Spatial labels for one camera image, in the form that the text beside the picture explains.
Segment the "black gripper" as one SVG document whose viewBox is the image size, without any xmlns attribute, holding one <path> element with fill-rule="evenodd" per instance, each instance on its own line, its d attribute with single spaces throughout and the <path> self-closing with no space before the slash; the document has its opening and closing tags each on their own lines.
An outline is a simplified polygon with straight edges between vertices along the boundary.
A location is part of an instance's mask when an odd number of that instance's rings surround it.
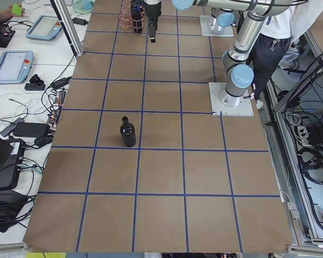
<svg viewBox="0 0 323 258">
<path fill-rule="evenodd" d="M 162 3 L 161 0 L 143 0 L 143 5 L 145 8 L 145 15 L 148 19 L 148 34 L 151 43 L 156 42 L 156 32 L 158 17 L 162 12 Z"/>
</svg>

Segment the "person hand at desk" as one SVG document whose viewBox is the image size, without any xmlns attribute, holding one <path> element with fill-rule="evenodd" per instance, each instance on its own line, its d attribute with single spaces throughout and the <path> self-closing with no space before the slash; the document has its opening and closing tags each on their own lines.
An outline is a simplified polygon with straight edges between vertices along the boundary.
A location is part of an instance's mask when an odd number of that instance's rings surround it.
<svg viewBox="0 0 323 258">
<path fill-rule="evenodd" d="M 25 14 L 25 8 L 21 4 L 8 4 L 7 8 L 3 11 L 5 20 L 13 17 L 21 17 Z"/>
</svg>

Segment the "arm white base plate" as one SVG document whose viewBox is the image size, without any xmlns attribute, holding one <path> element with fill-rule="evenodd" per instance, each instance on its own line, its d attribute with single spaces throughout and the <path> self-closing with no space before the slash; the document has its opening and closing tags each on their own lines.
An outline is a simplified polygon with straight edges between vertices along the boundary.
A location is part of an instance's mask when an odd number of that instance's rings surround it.
<svg viewBox="0 0 323 258">
<path fill-rule="evenodd" d="M 199 16 L 202 36 L 207 37 L 234 37 L 232 24 L 234 15 L 232 13 L 213 16 Z"/>
<path fill-rule="evenodd" d="M 243 96 L 233 97 L 226 92 L 226 83 L 209 83 L 211 109 L 214 116 L 252 117 L 253 107 L 248 90 Z"/>
</svg>

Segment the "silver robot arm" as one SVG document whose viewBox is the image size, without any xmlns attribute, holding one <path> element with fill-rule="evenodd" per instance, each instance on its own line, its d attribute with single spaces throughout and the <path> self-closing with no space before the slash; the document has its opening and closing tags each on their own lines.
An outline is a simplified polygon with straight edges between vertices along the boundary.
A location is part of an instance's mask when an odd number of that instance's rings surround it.
<svg viewBox="0 0 323 258">
<path fill-rule="evenodd" d="M 291 6 L 293 1 L 173 1 L 178 10 L 192 6 L 209 6 L 219 9 L 246 11 L 245 18 L 234 45 L 222 57 L 226 69 L 227 84 L 218 93 L 219 100 L 230 108 L 239 106 L 254 74 L 245 64 L 260 29 L 267 17 L 276 16 Z"/>
</svg>

